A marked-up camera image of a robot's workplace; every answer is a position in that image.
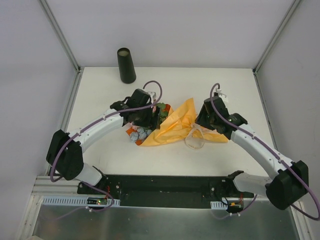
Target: white table surface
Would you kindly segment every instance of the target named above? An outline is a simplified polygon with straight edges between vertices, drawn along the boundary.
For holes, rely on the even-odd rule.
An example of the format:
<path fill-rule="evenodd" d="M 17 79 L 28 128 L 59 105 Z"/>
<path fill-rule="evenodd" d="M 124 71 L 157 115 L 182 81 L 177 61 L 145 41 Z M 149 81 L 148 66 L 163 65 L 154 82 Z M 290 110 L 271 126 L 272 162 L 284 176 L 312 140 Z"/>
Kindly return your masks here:
<path fill-rule="evenodd" d="M 194 98 L 197 113 L 216 82 L 229 99 L 229 113 L 241 114 L 268 144 L 272 139 L 251 69 L 136 67 L 137 79 L 124 84 L 117 67 L 86 67 L 72 110 L 68 131 L 98 117 L 116 101 L 131 96 L 150 80 L 163 88 L 160 102 L 177 109 Z M 151 83 L 147 91 L 157 92 Z M 141 147 L 130 141 L 127 127 L 117 129 L 94 143 L 83 155 L 86 163 L 106 174 L 225 176 L 236 170 L 266 176 L 263 168 L 241 147 L 229 143 L 205 143 L 193 150 L 184 140 L 155 147 Z"/>

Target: aluminum frame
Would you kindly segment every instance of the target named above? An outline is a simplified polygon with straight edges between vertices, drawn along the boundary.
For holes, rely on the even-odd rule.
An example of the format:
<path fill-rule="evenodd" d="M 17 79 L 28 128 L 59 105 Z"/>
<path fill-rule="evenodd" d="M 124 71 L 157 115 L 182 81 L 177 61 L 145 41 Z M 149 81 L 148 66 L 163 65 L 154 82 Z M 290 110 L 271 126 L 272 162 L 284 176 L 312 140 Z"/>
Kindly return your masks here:
<path fill-rule="evenodd" d="M 72 63 L 74 69 L 77 71 L 76 77 L 73 81 L 72 88 L 70 90 L 70 93 L 68 94 L 68 101 L 66 103 L 66 106 L 63 109 L 63 117 L 62 117 L 62 120 L 60 123 L 60 128 L 63 130 L 66 130 L 68 127 L 68 124 L 69 124 L 70 116 L 71 116 L 73 106 L 75 103 L 75 99 L 76 99 L 76 96 L 78 93 L 78 89 L 79 89 L 79 85 L 81 82 L 81 77 L 82 77 L 84 68 L 80 67 L 80 65 L 78 64 L 66 38 L 64 37 L 63 32 L 60 29 L 59 24 L 57 23 L 57 20 L 56 20 L 54 14 L 52 13 L 52 10 L 50 9 L 50 6 L 47 3 L 47 1 L 46 0 L 38 0 L 38 2 L 41 5 L 45 15 L 47 16 L 47 19 L 48 19 L 49 23 L 51 24 L 53 31 L 55 32 L 57 38 L 59 39 L 59 42 L 60 42 L 61 46 L 63 47 L 65 53 L 67 54 L 67 57 L 69 58 L 70 62 Z M 298 6 L 300 5 L 301 2 L 302 2 L 302 0 L 294 0 L 292 2 L 290 8 L 288 9 L 285 16 L 283 17 L 279 27 L 275 31 L 274 35 L 272 36 L 271 40 L 269 41 L 268 45 L 266 46 L 263 54 L 261 55 L 258 63 L 256 64 L 256 67 L 253 69 L 253 74 L 255 77 L 256 84 L 257 84 L 257 89 L 258 89 L 258 92 L 260 95 L 260 99 L 262 102 L 265 117 L 268 121 L 268 127 L 269 127 L 269 130 L 271 133 L 273 145 L 275 146 L 276 149 L 277 149 L 276 141 L 275 141 L 275 138 L 274 138 L 274 135 L 273 135 L 270 123 L 269 123 L 269 117 L 268 117 L 268 112 L 267 112 L 267 109 L 265 106 L 265 100 L 262 95 L 261 89 L 259 87 L 259 83 L 258 83 L 258 79 L 257 79 L 256 74 L 259 71 L 259 69 L 261 68 L 261 66 L 263 65 L 264 61 L 266 60 L 266 58 L 269 55 L 269 53 L 271 52 L 271 50 L 273 49 L 273 46 L 277 42 L 279 36 L 281 35 L 283 30 L 285 29 L 287 23 L 289 22 L 289 20 L 291 19 L 291 17 L 293 16 L 294 12 L 296 11 L 296 9 L 298 8 Z M 46 168 L 46 170 L 47 170 L 46 173 L 49 172 L 48 171 L 49 169 L 50 169 L 50 166 L 48 164 L 47 168 Z M 39 210 L 40 210 L 41 204 L 43 202 L 44 196 L 92 197 L 92 195 L 78 195 L 77 194 L 78 183 L 79 183 L 79 181 L 77 181 L 77 180 L 66 181 L 64 179 L 59 181 L 59 183 L 52 183 L 48 176 L 38 176 L 36 178 L 36 181 L 35 181 L 35 184 L 34 184 L 34 187 L 33 187 L 33 190 L 32 190 L 32 193 L 31 193 L 31 196 L 30 196 L 27 208 L 26 208 L 26 212 L 25 212 L 24 217 L 22 219 L 22 222 L 19 226 L 19 229 L 16 233 L 16 239 L 25 240 L 28 237 L 32 236 L 32 233 L 35 228 L 35 224 L 36 224 L 36 221 L 38 218 Z M 302 202 L 297 202 L 296 205 L 298 207 L 304 209 L 304 205 Z M 291 208 L 291 210 L 292 210 L 292 214 L 294 217 L 296 227 L 298 229 L 298 234 L 299 234 L 300 239 L 312 240 L 313 236 L 312 236 L 312 233 L 310 232 L 311 228 L 310 228 L 309 220 L 305 216 L 300 214 L 298 211 L 296 211 L 294 208 Z"/>

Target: white wall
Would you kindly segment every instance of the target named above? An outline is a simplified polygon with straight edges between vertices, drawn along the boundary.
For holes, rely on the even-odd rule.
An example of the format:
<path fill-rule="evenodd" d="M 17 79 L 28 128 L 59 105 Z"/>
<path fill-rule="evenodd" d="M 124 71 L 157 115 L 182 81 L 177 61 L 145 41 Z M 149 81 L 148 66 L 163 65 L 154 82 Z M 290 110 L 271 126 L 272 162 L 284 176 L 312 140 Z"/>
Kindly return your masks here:
<path fill-rule="evenodd" d="M 0 239 L 44 171 L 75 71 L 36 0 L 0 1 Z"/>
<path fill-rule="evenodd" d="M 276 144 L 309 167 L 309 182 L 320 198 L 320 1 L 302 1 L 258 72 Z M 313 201 L 305 198 L 316 216 Z M 315 239 L 320 223 L 310 222 Z"/>
<path fill-rule="evenodd" d="M 253 68 L 293 0 L 48 0 L 81 66 Z"/>

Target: metal frame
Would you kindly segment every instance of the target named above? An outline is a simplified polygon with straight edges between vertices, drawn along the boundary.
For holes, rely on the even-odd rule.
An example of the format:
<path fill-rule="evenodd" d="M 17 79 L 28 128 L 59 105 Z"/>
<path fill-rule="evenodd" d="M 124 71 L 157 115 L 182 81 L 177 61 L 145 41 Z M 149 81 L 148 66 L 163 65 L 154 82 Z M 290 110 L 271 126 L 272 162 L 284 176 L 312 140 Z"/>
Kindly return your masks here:
<path fill-rule="evenodd" d="M 71 64 L 73 65 L 74 69 L 76 70 L 77 74 L 73 81 L 72 88 L 70 92 L 68 93 L 68 101 L 63 108 L 63 116 L 61 123 L 59 127 L 63 130 L 66 130 L 69 124 L 69 120 L 71 117 L 71 113 L 73 110 L 73 106 L 75 103 L 75 99 L 78 93 L 79 85 L 81 82 L 82 74 L 83 74 L 83 67 L 80 67 L 79 63 L 77 62 L 49 4 L 46 0 L 38 0 L 39 4 L 41 5 L 49 23 L 52 26 L 53 31 L 55 32 L 62 48 L 64 49 L 68 59 L 70 60 Z M 260 99 L 262 102 L 263 110 L 265 117 L 268 122 L 269 131 L 272 137 L 273 145 L 277 149 L 276 141 L 274 138 L 273 130 L 270 125 L 269 121 L 269 115 L 268 110 L 265 105 L 265 99 L 263 97 L 262 91 L 259 86 L 259 82 L 257 79 L 257 72 L 260 70 L 261 66 L 265 62 L 266 58 L 268 57 L 269 53 L 273 49 L 274 45 L 276 44 L 277 40 L 279 39 L 279 36 L 287 26 L 289 20 L 293 16 L 295 10 L 298 8 L 302 0 L 294 0 L 289 7 L 288 11 L 286 12 L 285 16 L 283 17 L 281 23 L 279 24 L 278 28 L 276 29 L 275 33 L 273 34 L 271 40 L 269 41 L 268 45 L 266 46 L 263 54 L 261 55 L 258 63 L 256 64 L 255 68 L 253 69 L 254 78 L 256 81 L 257 89 L 260 95 Z M 25 240 L 28 237 L 32 236 L 32 233 L 35 228 L 35 224 L 37 221 L 37 217 L 39 214 L 39 210 L 41 207 L 41 204 L 43 202 L 44 196 L 81 196 L 81 197 L 93 197 L 97 195 L 79 195 L 77 194 L 79 181 L 77 180 L 71 180 L 66 181 L 64 179 L 61 179 L 58 183 L 52 183 L 50 181 L 50 178 L 48 176 L 38 176 L 36 178 L 31 197 L 29 199 L 25 215 L 23 217 L 23 220 L 21 222 L 21 225 L 19 226 L 19 229 L 16 234 L 16 239 Z M 268 201 L 267 198 L 259 197 L 260 201 Z M 304 209 L 302 202 L 296 203 L 298 207 Z M 293 218 L 296 224 L 296 227 L 298 229 L 299 236 L 302 240 L 311 240 L 313 239 L 313 236 L 310 232 L 310 224 L 308 219 L 297 212 L 294 208 L 292 209 Z"/>
<path fill-rule="evenodd" d="M 41 5 L 54 33 L 56 34 L 61 46 L 63 47 L 63 50 L 65 51 L 67 57 L 69 58 L 70 62 L 72 63 L 74 69 L 76 71 L 80 70 L 80 65 L 78 64 L 73 52 L 71 51 L 71 48 L 63 34 L 63 32 L 61 31 L 61 28 L 49 6 L 49 4 L 47 3 L 46 0 L 38 0 L 39 4 Z"/>
<path fill-rule="evenodd" d="M 282 32 L 284 31 L 285 27 L 287 26 L 288 22 L 290 21 L 291 17 L 293 16 L 293 14 L 295 13 L 297 7 L 300 5 L 300 3 L 303 0 L 294 0 L 291 4 L 291 6 L 289 7 L 289 9 L 287 10 L 287 12 L 285 13 L 283 19 L 281 20 L 279 26 L 277 27 L 275 33 L 273 34 L 273 36 L 271 37 L 271 40 L 269 41 L 269 43 L 267 44 L 265 50 L 263 51 L 258 63 L 256 64 L 256 66 L 253 69 L 253 72 L 256 74 L 262 64 L 264 64 L 267 56 L 269 55 L 269 53 L 271 52 L 271 50 L 273 49 L 274 45 L 276 44 L 277 40 L 279 39 L 279 36 L 282 34 Z"/>
<path fill-rule="evenodd" d="M 225 177 L 221 176 L 110 174 L 105 175 L 105 178 L 110 182 L 108 183 L 109 193 L 115 199 L 121 200 L 122 207 L 163 208 L 171 205 L 171 208 L 209 209 L 210 202 L 219 201 L 219 198 L 214 194 L 214 190 L 219 189 L 221 183 L 228 186 L 232 184 L 227 183 Z M 104 189 L 107 186 L 98 186 L 98 188 Z M 104 197 L 100 192 L 81 184 L 79 180 L 68 181 L 62 178 L 58 182 L 51 182 L 49 176 L 38 176 L 36 178 L 32 195 L 63 197 L 97 197 L 100 195 Z M 229 200 L 234 199 L 237 201 L 240 197 L 240 192 L 237 190 L 223 191 L 221 189 L 219 195 L 225 196 Z M 186 196 L 191 202 L 181 205 L 181 196 Z M 250 200 L 254 195 L 245 192 L 243 197 Z M 163 198 L 167 198 L 170 203 L 168 201 L 164 203 Z"/>
<path fill-rule="evenodd" d="M 34 232 L 43 196 L 31 195 L 23 220 L 20 223 L 15 239 L 26 240 Z"/>

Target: orange object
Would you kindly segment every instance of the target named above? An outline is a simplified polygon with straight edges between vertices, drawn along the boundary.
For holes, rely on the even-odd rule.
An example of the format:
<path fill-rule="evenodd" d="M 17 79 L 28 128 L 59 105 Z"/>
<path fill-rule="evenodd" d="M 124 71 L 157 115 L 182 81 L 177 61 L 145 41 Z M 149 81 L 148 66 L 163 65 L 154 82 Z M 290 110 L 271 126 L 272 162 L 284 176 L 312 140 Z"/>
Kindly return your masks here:
<path fill-rule="evenodd" d="M 197 117 L 194 99 L 189 98 L 175 111 L 173 111 L 169 104 L 166 104 L 165 110 L 169 112 L 168 117 L 161 123 L 160 129 L 154 130 L 144 141 L 140 139 L 137 140 L 135 143 L 138 146 L 149 147 L 170 144 L 183 140 L 188 136 L 193 129 L 192 125 Z M 216 131 L 211 131 L 203 127 L 201 127 L 201 130 L 202 134 L 200 131 L 194 131 L 192 137 L 203 138 L 204 140 L 216 143 L 228 142 L 228 139 L 224 135 Z M 126 132 L 130 136 L 132 132 L 137 131 L 131 127 Z"/>

